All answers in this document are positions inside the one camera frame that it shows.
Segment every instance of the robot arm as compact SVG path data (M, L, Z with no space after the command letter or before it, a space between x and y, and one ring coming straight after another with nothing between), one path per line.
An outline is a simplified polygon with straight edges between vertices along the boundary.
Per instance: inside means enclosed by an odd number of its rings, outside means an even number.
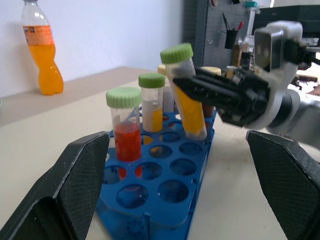
M232 80L196 69L196 75L173 82L190 98L215 106L222 121L273 134L320 149L320 97L288 89L301 62L316 62L315 53L299 47L299 22L277 21L257 29L258 76L239 69Z

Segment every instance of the test tube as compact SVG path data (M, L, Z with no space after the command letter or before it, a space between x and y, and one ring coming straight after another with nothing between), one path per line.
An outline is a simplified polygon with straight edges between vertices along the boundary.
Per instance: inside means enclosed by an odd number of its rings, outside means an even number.
M160 64L158 66L158 74L163 74L165 76L165 83L163 87L163 112L173 113L175 111L175 99L170 87L169 79L166 76L166 65Z
M134 87L118 87L106 93L106 104L111 108L112 127L116 157L122 162L133 162L141 157L139 105L142 102L141 91ZM119 169L121 179L126 170ZM138 167L135 174L142 175Z
M206 70L208 72L211 72L212 74L221 76L221 69L218 67L213 67L213 66L203 66L201 69ZM215 107L202 103L202 110L203 110L203 116L205 118L212 118L215 113Z
M178 108L184 132L187 138L202 141L207 137L204 113L201 102L188 97L173 83L174 77L192 77L196 74L192 56L194 52L190 43L183 43L161 52L165 64L174 100Z
M147 132L159 132L163 127L163 90L165 76L146 73L139 76L142 91L142 126Z

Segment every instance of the orange soda bottle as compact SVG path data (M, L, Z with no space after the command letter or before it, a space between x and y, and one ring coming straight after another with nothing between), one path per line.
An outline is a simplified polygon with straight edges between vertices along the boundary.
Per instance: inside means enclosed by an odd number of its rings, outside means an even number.
M32 58L39 68L38 82L44 95L60 94L64 80L54 61L56 46L51 26L38 0L24 0L22 27Z

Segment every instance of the plastic bottle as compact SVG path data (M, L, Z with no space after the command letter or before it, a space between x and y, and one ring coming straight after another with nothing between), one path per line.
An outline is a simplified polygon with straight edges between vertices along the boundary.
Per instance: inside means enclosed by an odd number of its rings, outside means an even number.
M142 125L147 132L155 133L163 127L163 90L165 76L147 73L139 76L142 92Z
M64 80L55 64L56 47L51 26L38 0L24 0L22 25L32 58L39 68L38 82L44 95L60 94Z
M163 87L163 112L173 113L175 111L175 98L170 87L170 82L166 76L166 65L161 64L158 66L158 74L163 74L165 76L165 84Z
M190 43L183 43L161 52L162 63L172 88L184 132L187 138L201 141L207 137L204 113L201 102L189 98L173 83L174 77L189 77L196 74L192 61L193 50Z
M201 69L206 70L208 72L211 72L212 74L221 76L221 69L218 67L213 67L213 66L203 66ZM212 118L215 113L215 107L202 103L202 110L203 110L203 116L205 118Z
M249 71L250 70L250 65L251 65L251 54L250 52L243 52L241 54L241 61L240 65L242 69Z
M141 91L134 87L118 87L106 93L106 104L111 108L112 127L116 157L122 162L133 162L141 157L141 132L139 105ZM142 175L142 167L135 174ZM120 168L119 176L126 177L126 170Z

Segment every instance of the bottle label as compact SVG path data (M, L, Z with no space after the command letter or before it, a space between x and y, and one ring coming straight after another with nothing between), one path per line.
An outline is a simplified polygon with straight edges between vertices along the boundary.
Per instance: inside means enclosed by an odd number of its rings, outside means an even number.
M22 26L29 46L54 45L51 26Z

